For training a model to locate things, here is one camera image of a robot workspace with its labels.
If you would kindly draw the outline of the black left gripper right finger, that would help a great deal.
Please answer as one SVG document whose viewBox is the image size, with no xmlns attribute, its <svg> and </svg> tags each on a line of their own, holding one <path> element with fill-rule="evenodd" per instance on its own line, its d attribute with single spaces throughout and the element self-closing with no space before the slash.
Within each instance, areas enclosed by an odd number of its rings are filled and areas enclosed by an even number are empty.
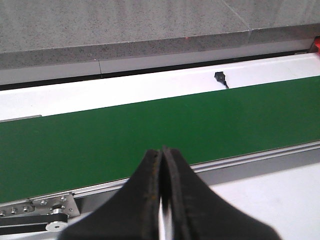
<svg viewBox="0 0 320 240">
<path fill-rule="evenodd" d="M 212 191 L 176 148 L 163 148 L 163 175 L 170 183 L 173 239 L 278 240 L 269 225 L 247 215 Z"/>
</svg>

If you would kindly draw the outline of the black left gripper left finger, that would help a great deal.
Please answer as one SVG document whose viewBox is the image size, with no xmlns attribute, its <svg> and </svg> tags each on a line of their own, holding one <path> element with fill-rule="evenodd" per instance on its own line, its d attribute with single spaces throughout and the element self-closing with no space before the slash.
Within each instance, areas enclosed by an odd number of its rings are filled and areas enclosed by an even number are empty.
<svg viewBox="0 0 320 240">
<path fill-rule="evenodd" d="M 148 150 L 133 175 L 109 200 L 67 227 L 60 240 L 159 239 L 161 153 Z"/>
</svg>

